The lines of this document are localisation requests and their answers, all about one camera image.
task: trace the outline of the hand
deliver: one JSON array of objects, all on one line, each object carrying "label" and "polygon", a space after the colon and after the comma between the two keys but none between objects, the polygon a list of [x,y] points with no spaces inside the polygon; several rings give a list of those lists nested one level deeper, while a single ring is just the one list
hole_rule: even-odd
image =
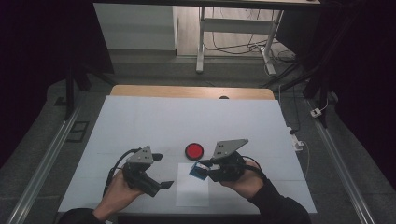
[{"label": "hand", "polygon": [[[246,162],[246,165],[259,168],[256,162]],[[220,184],[224,187],[235,190],[239,195],[246,199],[253,198],[257,191],[264,186],[262,178],[251,170],[245,170],[244,174],[237,181],[222,181]]]},{"label": "hand", "polygon": [[123,178],[122,170],[119,170],[113,176],[113,180],[102,201],[92,213],[100,221],[105,221],[111,215],[124,209],[141,194],[144,194],[142,190],[129,188]]}]

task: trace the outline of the person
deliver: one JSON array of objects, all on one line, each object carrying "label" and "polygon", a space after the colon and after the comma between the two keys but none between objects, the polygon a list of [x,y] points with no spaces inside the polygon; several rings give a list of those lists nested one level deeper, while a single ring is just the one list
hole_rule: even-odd
[{"label": "person", "polygon": [[[253,161],[247,165],[259,168]],[[310,224],[306,210],[291,198],[280,195],[269,179],[262,179],[257,173],[246,170],[234,182],[220,182],[224,187],[235,190],[240,196],[256,205],[261,214],[261,223],[271,224]],[[103,224],[111,215],[127,207],[139,195],[140,189],[130,189],[118,171],[95,209],[77,208],[67,211],[59,224]]]}]

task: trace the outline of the black sleeve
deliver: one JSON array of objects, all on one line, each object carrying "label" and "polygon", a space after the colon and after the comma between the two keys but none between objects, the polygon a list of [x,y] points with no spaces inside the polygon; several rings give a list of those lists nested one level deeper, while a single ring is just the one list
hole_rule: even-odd
[{"label": "black sleeve", "polygon": [[75,208],[67,211],[58,224],[105,224],[99,221],[90,208]]},{"label": "black sleeve", "polygon": [[270,180],[266,180],[256,195],[249,199],[262,216],[262,223],[310,224],[311,219],[299,203],[280,195]]}]

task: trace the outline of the wooden floor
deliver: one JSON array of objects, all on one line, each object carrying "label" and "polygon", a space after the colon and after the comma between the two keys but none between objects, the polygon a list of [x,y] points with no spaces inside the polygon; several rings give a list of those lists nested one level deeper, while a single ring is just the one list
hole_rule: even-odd
[{"label": "wooden floor", "polygon": [[[198,42],[199,42],[199,13],[198,7],[177,7],[178,15],[178,30],[177,30],[177,55],[178,56],[196,56]],[[224,19],[238,19],[238,20],[261,20],[271,21],[272,10],[258,10],[258,9],[244,9],[244,8],[220,8],[207,7],[205,9],[206,18],[224,18]],[[248,43],[262,44],[267,39],[267,35],[252,35],[252,34],[230,34],[230,33],[212,33],[205,32],[204,44],[206,49],[205,56],[241,56],[241,57],[261,57],[257,49],[249,51]],[[211,50],[217,48],[224,48],[230,46],[245,45],[239,48],[223,49],[231,53],[221,52],[219,50]],[[275,43],[272,46],[275,53],[285,50],[286,48]]]}]

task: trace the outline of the red button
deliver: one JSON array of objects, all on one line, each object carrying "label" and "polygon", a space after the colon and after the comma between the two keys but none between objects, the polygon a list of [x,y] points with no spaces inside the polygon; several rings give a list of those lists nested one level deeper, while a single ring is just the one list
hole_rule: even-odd
[{"label": "red button", "polygon": [[191,143],[186,147],[186,156],[191,161],[198,161],[204,156],[204,148],[198,143]]}]

